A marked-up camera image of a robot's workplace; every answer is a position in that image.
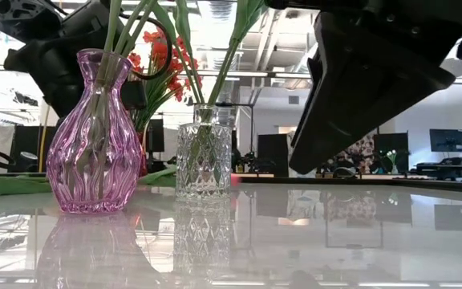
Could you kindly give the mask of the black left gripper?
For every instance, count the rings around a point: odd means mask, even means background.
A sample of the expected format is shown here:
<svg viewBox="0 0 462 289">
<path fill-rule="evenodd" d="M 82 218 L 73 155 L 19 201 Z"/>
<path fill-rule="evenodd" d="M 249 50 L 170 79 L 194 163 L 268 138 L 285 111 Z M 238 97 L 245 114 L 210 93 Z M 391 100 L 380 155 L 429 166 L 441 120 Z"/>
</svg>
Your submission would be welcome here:
<svg viewBox="0 0 462 289">
<path fill-rule="evenodd" d="M 103 48 L 110 4 L 86 1 L 63 17 L 51 1 L 2 1 L 2 31 L 24 43 L 8 50 L 3 66 L 29 74 L 59 117 L 68 115 L 81 98 L 84 84 L 76 55 Z"/>
</svg>

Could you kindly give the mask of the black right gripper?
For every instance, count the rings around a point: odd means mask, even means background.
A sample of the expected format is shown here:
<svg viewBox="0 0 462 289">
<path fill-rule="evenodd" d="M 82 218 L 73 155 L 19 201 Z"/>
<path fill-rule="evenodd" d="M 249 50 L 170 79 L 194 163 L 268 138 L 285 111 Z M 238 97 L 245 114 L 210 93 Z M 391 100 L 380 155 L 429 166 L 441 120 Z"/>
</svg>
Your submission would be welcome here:
<svg viewBox="0 0 462 289">
<path fill-rule="evenodd" d="M 276 10 L 321 12 L 312 87 L 289 166 L 308 173 L 455 76 L 441 68 L 454 45 L 462 59 L 462 0 L 276 0 Z"/>
</svg>

